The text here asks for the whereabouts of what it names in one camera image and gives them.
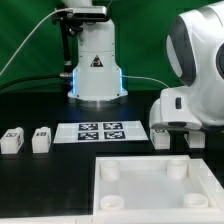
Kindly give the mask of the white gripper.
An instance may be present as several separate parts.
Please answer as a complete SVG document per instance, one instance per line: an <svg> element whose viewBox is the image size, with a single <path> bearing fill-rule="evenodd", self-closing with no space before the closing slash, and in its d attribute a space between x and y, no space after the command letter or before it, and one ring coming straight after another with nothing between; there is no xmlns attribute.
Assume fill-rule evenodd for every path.
<svg viewBox="0 0 224 224"><path fill-rule="evenodd" d="M202 122L188 106L189 88L175 87L163 89L149 113L149 127L155 130L196 130Z"/></svg>

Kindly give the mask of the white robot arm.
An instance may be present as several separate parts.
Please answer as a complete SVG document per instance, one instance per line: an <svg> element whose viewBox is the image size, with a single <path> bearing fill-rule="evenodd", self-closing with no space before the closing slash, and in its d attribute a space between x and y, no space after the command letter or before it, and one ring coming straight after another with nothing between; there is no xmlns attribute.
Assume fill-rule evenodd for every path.
<svg viewBox="0 0 224 224"><path fill-rule="evenodd" d="M78 65L68 97L85 104L127 95L115 62L114 24L92 0L61 0L78 36ZM166 37L169 63L181 87L161 91L149 127L224 131L224 1L178 15Z"/></svg>

